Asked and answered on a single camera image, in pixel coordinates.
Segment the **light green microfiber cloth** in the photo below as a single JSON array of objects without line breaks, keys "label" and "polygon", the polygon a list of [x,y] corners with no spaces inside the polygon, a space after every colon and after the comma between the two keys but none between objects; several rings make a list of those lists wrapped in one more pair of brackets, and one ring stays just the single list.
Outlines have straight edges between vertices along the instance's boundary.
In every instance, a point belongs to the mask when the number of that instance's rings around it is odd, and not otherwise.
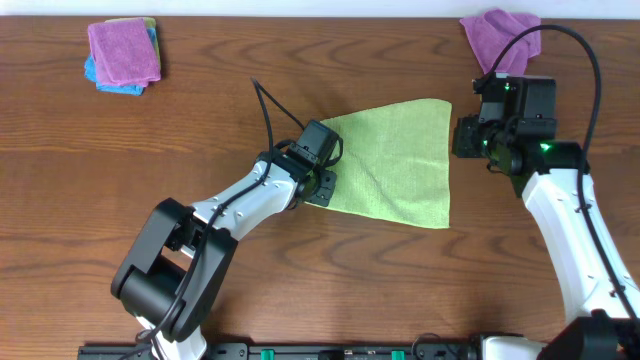
[{"label": "light green microfiber cloth", "polygon": [[333,211],[428,229],[450,226],[452,105],[416,99],[323,121],[343,139]]}]

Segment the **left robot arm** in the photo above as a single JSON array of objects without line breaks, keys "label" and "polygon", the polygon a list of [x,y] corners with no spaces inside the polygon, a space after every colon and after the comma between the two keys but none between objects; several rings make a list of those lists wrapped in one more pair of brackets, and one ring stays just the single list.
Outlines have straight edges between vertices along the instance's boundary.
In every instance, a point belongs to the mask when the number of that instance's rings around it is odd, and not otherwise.
[{"label": "left robot arm", "polygon": [[151,212],[111,283],[142,325],[136,340],[155,359],[202,359],[201,332],[240,240],[302,200],[327,206],[339,157],[294,144],[273,147],[221,193],[189,206],[167,198]]}]

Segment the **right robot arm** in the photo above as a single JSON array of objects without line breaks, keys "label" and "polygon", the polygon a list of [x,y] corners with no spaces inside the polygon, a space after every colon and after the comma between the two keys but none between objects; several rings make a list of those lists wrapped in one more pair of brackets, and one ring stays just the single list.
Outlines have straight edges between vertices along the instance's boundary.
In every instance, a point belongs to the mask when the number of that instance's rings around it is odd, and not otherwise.
[{"label": "right robot arm", "polygon": [[566,326],[550,342],[515,335],[478,340],[480,359],[636,359],[639,288],[604,224],[593,180],[575,142],[547,130],[516,135],[509,121],[458,120],[452,152],[486,158],[507,175],[544,238],[563,297]]}]

